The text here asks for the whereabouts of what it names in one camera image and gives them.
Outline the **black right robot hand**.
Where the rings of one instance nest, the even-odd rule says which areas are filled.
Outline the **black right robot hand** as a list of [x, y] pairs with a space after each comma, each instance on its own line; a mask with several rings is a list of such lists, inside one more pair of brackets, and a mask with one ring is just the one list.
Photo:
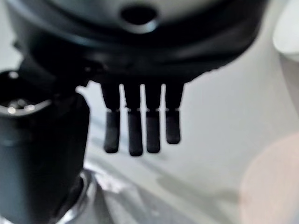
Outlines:
[[129, 154], [160, 151], [161, 86], [166, 140], [181, 140], [184, 85], [238, 58], [256, 39], [265, 0], [7, 0], [21, 53], [0, 74], [0, 216], [14, 224], [77, 221], [92, 206], [111, 223], [95, 173], [84, 169], [90, 109], [76, 92], [100, 85], [104, 150], [120, 139], [120, 89]]

